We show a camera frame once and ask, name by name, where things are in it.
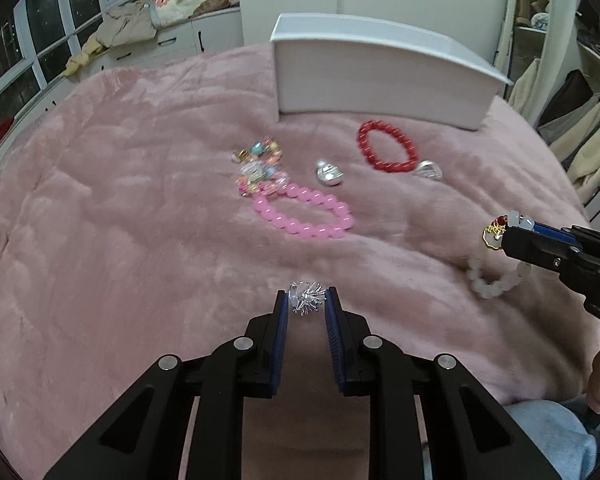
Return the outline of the white plastic storage bin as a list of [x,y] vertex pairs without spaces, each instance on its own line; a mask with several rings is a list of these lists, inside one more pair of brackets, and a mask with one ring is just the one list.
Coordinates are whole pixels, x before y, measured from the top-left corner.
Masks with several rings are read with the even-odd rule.
[[510,81],[430,30],[343,14],[283,13],[273,28],[279,113],[366,113],[480,128]]

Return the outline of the pink fuzzy bed blanket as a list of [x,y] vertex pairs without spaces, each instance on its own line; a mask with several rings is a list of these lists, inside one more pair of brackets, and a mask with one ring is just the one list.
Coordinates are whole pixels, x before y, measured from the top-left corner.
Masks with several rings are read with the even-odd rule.
[[[504,404],[584,388],[600,322],[553,273],[507,294],[469,287],[516,263],[482,244],[516,210],[585,224],[579,197],[503,100],[478,131],[394,118],[441,181],[373,169],[358,115],[277,117],[272,51],[252,46],[160,68],[106,70],[17,139],[0,170],[0,447],[39,479],[155,362],[193,359],[242,333],[291,282],[334,286],[347,310],[414,356],[449,352]],[[291,180],[344,174],[354,225],[302,240],[262,219],[232,154],[265,138]]]

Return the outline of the white drawer cabinet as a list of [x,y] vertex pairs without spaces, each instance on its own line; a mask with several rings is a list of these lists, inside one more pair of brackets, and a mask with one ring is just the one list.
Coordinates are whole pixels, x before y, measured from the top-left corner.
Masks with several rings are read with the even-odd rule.
[[215,11],[158,32],[153,40],[102,52],[76,74],[58,77],[26,104],[0,141],[0,167],[12,144],[28,125],[53,110],[74,88],[91,76],[122,66],[156,67],[196,54],[221,52],[244,44],[238,8]]

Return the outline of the open wardrobe with clothes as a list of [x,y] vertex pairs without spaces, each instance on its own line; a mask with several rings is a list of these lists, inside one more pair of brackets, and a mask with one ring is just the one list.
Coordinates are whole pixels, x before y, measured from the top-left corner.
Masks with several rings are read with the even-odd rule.
[[554,153],[600,231],[600,0],[552,0],[565,49],[536,133]]

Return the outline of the silver pendant charm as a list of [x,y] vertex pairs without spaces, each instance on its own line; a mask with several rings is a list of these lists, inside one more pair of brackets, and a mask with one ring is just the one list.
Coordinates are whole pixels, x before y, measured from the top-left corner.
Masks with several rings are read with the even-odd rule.
[[413,174],[417,177],[426,178],[429,180],[441,181],[443,172],[441,168],[432,160],[422,160],[416,166]]

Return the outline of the silver ingot charm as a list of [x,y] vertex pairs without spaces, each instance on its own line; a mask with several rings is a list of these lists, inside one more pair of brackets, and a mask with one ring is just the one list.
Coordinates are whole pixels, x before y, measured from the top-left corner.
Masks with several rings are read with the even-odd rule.
[[326,159],[320,159],[316,162],[315,174],[318,182],[330,188],[340,185],[343,180],[343,172]]

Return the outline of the pile of beige clothes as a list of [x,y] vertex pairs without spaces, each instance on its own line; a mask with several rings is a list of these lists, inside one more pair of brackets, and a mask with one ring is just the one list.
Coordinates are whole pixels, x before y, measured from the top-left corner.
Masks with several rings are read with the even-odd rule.
[[140,0],[115,6],[105,13],[102,24],[87,35],[81,51],[68,58],[62,74],[75,74],[106,50],[154,39],[160,30],[238,3],[239,0]]

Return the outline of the grey trouser leg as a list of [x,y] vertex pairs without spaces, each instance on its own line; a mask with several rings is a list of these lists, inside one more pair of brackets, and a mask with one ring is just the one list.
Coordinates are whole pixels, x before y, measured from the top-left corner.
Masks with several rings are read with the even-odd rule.
[[595,468],[598,443],[585,429],[584,396],[566,402],[529,400],[505,411],[524,430],[562,479],[586,479]]

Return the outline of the white framed standing mirror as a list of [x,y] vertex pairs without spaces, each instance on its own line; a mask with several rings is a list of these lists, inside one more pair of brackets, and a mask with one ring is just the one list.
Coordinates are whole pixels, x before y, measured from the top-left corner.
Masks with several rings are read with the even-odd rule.
[[494,66],[508,78],[502,97],[532,126],[559,75],[562,38],[553,23],[552,0],[506,0]]

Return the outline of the white framed window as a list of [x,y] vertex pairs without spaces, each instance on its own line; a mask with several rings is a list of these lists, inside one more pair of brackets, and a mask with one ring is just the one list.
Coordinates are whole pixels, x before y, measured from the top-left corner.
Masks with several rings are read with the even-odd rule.
[[0,123],[65,70],[104,13],[133,0],[18,0],[0,19]]

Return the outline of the silver sparkly brooch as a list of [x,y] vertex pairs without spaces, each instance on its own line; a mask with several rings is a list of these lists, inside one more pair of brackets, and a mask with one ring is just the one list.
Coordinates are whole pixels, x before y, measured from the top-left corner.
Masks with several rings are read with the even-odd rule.
[[317,282],[291,282],[287,298],[292,312],[301,316],[308,315],[324,307],[326,288]]

